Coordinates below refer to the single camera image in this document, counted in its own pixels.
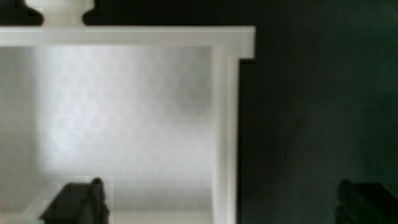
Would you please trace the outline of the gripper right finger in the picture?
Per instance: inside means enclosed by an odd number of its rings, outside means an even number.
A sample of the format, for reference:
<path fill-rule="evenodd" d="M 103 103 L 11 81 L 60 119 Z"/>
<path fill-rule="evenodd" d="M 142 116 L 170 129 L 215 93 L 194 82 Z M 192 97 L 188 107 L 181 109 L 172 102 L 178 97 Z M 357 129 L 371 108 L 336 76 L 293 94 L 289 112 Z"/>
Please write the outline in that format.
<path fill-rule="evenodd" d="M 398 197 L 380 183 L 341 181 L 334 224 L 398 224 Z"/>

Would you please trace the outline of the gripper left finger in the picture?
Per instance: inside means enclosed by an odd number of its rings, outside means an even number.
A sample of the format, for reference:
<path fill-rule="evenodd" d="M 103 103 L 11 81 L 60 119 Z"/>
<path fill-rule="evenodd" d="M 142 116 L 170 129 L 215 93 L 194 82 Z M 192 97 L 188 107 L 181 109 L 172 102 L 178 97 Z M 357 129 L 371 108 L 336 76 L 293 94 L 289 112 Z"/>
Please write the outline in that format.
<path fill-rule="evenodd" d="M 51 184 L 23 218 L 27 224 L 110 224 L 103 180 Z"/>

